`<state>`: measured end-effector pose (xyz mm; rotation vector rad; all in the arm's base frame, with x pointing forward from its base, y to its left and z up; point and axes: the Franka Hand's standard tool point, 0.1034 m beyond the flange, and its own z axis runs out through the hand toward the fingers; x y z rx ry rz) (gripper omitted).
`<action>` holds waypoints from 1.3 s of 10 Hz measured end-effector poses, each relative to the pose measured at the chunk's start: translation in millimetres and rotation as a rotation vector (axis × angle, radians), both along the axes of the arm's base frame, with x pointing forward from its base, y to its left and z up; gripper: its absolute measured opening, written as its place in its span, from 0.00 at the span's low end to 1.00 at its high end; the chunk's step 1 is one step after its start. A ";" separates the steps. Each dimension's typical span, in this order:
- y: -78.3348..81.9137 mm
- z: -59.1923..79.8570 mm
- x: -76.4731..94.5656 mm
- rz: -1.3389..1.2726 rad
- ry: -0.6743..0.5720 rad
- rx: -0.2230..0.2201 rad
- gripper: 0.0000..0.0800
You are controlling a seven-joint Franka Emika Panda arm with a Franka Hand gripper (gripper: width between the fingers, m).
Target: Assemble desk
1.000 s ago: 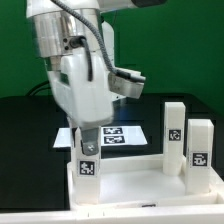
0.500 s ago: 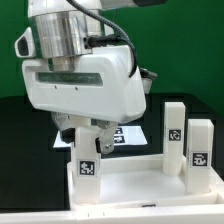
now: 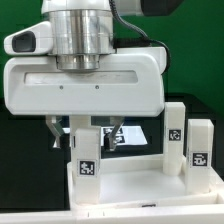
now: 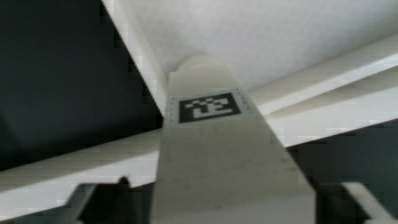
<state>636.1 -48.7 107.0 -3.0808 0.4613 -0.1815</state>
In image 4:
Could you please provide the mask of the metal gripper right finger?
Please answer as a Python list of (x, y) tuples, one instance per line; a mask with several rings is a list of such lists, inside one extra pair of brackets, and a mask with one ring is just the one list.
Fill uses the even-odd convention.
[(398, 218), (361, 182), (320, 185), (316, 224), (398, 224)]

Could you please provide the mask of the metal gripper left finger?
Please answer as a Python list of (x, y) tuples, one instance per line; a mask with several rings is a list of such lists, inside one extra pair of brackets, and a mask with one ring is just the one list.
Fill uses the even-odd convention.
[(139, 224), (130, 181), (78, 186), (52, 224)]

